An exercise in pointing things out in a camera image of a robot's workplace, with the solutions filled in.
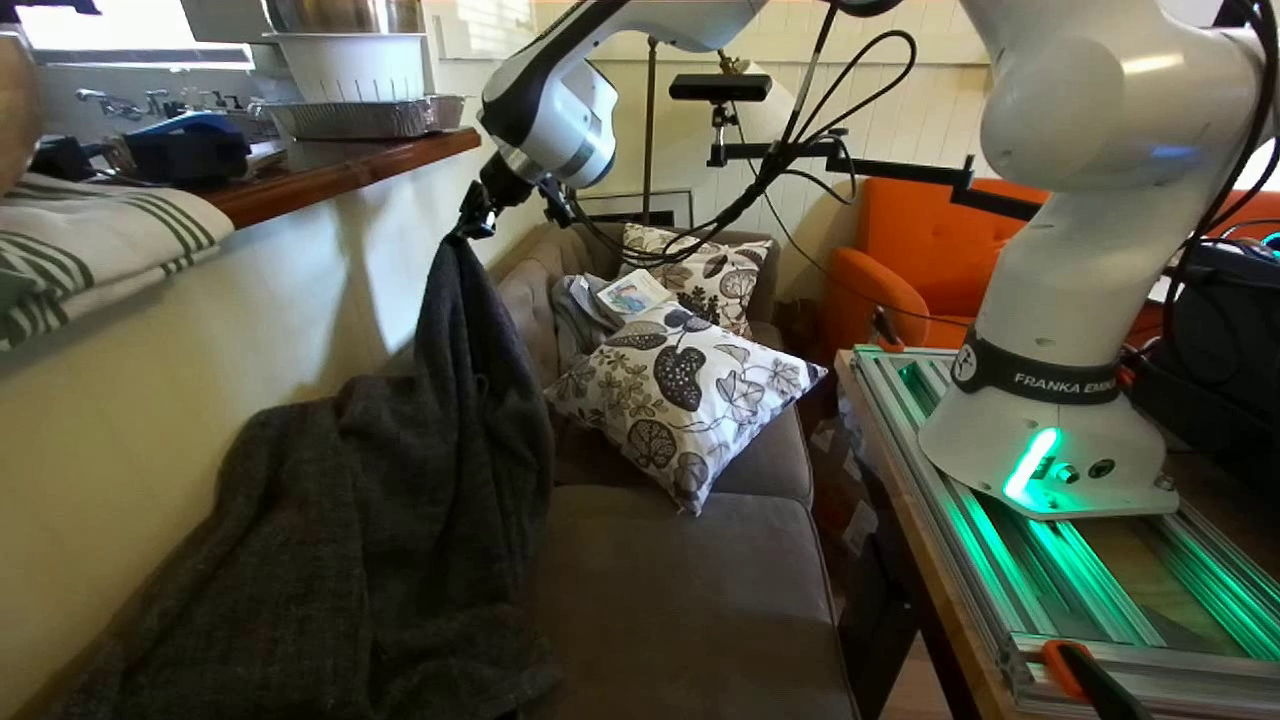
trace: dark green blanket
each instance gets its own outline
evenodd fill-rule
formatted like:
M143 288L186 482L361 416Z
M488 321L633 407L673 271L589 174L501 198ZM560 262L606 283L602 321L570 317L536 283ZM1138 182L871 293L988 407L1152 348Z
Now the dark green blanket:
M522 711L556 682L512 605L549 466L508 317L472 248L445 241L411 360L249 420L218 512L48 716Z

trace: table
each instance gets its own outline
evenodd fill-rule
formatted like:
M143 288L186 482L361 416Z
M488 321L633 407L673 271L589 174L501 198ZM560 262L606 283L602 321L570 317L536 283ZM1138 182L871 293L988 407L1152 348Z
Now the table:
M849 444L881 516L845 619L866 711L923 634L953 716L1091 716L1050 682L1036 651L1051 636L1088 645L1157 711L1280 716L1273 509L1178 449L1178 516L1023 520L945 482L915 444L919 394L949 394L949 355L837 355Z

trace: orange chair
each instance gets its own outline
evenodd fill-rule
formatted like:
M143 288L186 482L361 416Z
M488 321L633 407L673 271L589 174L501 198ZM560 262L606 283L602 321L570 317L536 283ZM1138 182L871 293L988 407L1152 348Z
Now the orange chair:
M977 182L977 190L1043 199L1041 190L1007 182ZM878 317L897 345L957 348L1016 228L1020 221L953 206L945 184L866 182L854 248L827 262L827 348L878 341Z

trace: decorative pillow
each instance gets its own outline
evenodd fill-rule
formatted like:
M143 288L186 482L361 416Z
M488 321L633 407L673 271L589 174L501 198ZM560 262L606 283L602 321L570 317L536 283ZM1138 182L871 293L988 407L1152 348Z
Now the decorative pillow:
M691 236L675 236L673 228L627 225L626 228L626 271L650 269L664 288L681 295L698 317L723 326L730 333L750 337L750 305L759 282L759 269L772 253L772 241L739 241L739 246L701 246L681 262L664 262L690 248Z
M701 516L723 466L819 377L825 368L733 337L673 295L606 337L549 401L602 427L681 512Z
M593 271L560 275L549 288L551 321L556 321L556 377L593 348L602 337L612 337L627 317L650 312L654 305L667 305L673 293L650 271L633 271L626 282L602 282Z

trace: window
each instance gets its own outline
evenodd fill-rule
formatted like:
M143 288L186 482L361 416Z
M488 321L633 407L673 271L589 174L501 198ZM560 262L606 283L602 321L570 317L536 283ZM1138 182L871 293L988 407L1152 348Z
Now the window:
M445 0L445 59L504 59L532 40L536 0Z
M16 15L42 59L192 59L249 63L239 44L198 44L180 0L95 0L95 15L70 6L19 6Z

